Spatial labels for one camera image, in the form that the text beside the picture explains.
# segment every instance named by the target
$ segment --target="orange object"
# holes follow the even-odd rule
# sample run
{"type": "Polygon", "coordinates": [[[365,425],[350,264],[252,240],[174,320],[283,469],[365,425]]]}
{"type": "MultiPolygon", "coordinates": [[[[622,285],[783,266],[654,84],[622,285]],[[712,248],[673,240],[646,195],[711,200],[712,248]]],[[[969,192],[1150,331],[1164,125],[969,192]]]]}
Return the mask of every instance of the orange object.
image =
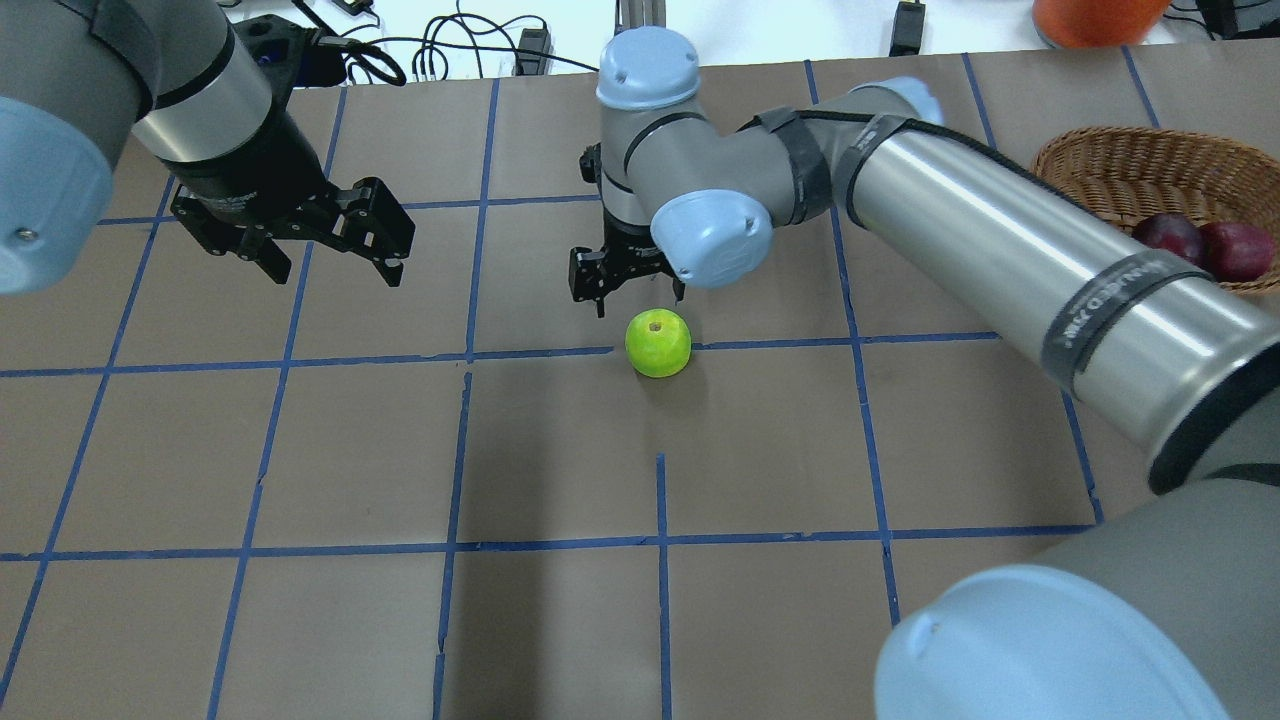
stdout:
{"type": "Polygon", "coordinates": [[[1169,0],[1036,0],[1032,19],[1059,47],[1137,45],[1169,8],[1169,0]]]}

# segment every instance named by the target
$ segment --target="tiled surface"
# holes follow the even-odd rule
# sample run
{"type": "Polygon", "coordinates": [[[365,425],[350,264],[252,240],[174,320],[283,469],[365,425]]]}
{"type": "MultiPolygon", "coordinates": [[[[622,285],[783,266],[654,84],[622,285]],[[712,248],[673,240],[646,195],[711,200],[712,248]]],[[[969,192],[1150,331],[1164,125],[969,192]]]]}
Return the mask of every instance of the tiled surface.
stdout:
{"type": "MultiPolygon", "coordinates": [[[[1133,55],[1162,124],[1274,149],[1271,47],[1133,55]]],[[[1079,124],[1151,122],[1119,51],[808,69],[708,69],[701,100],[727,132],[808,105],[810,79],[916,74],[1023,163],[1079,124]]],[[[1029,363],[829,217],[690,291],[704,345],[637,377],[623,329],[669,283],[627,284],[603,320],[566,287],[568,249],[600,243],[576,174],[589,77],[291,110],[321,159],[338,129],[335,182],[421,204],[403,287],[324,247],[303,266],[298,242],[284,287],[205,255],[146,220],[165,176],[133,147],[110,214],[142,222],[0,299],[4,717],[865,717],[893,619],[1092,525],[1087,477],[1107,519],[1151,500],[1137,448],[1083,407],[1076,443],[1029,363]]]]}
{"type": "Polygon", "coordinates": [[[657,556],[460,556],[440,716],[660,716],[657,556]]]}
{"type": "Polygon", "coordinates": [[[422,717],[442,570],[440,556],[253,560],[218,716],[422,717]]]}
{"type": "Polygon", "coordinates": [[[202,717],[233,560],[59,562],[4,717],[202,717]]]}
{"type": "Polygon", "coordinates": [[[672,697],[684,717],[872,717],[888,634],[872,543],[671,551],[672,697]]]}

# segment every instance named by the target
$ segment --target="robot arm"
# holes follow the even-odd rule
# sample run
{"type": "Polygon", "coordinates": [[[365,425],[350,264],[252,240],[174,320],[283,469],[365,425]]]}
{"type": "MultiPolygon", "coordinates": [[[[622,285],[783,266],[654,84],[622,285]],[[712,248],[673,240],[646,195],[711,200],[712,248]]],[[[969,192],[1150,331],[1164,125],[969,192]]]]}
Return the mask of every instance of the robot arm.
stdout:
{"type": "Polygon", "coordinates": [[[952,133],[925,88],[858,87],[719,137],[692,46],[617,36],[596,96],[605,241],[573,249],[575,300],[666,273],[718,287],[776,225],[832,205],[974,307],[1148,452],[1166,497],[995,569],[904,620],[877,715],[1275,717],[1280,714],[1280,322],[952,133]]]}
{"type": "MultiPolygon", "coordinates": [[[[289,259],[275,241],[315,240],[399,284],[413,223],[378,178],[329,183],[285,110],[310,32],[271,17],[233,27],[211,0],[0,6],[0,54],[29,68],[0,86],[0,293],[70,269],[131,128],[182,183],[170,208],[209,254],[284,283],[289,259]]],[[[333,85],[340,59],[329,50],[333,85]]]]}

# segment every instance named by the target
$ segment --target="black connector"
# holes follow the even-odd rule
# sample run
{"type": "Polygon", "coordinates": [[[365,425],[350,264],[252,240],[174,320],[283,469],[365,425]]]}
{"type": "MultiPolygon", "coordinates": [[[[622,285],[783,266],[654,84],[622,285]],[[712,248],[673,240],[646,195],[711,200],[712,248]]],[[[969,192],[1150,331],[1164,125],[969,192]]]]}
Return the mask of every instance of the black connector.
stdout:
{"type": "Polygon", "coordinates": [[[544,76],[547,74],[547,58],[525,53],[532,50],[543,55],[552,54],[552,33],[544,28],[525,28],[520,31],[520,50],[516,51],[517,76],[544,76]]]}
{"type": "Polygon", "coordinates": [[[333,4],[347,10],[347,14],[353,18],[374,9],[374,0],[333,0],[333,4]]]}
{"type": "Polygon", "coordinates": [[[924,3],[899,3],[893,14],[893,37],[890,41],[888,56],[919,55],[923,37],[924,3]]]}

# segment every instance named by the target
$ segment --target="green apple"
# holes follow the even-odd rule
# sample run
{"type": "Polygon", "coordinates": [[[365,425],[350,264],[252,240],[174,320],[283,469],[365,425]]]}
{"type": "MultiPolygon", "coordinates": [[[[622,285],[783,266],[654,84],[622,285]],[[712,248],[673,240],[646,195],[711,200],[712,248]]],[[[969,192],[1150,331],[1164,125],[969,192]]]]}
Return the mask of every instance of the green apple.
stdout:
{"type": "Polygon", "coordinates": [[[668,378],[685,369],[694,341],[680,315],[645,310],[627,324],[627,359],[641,375],[668,378]]]}

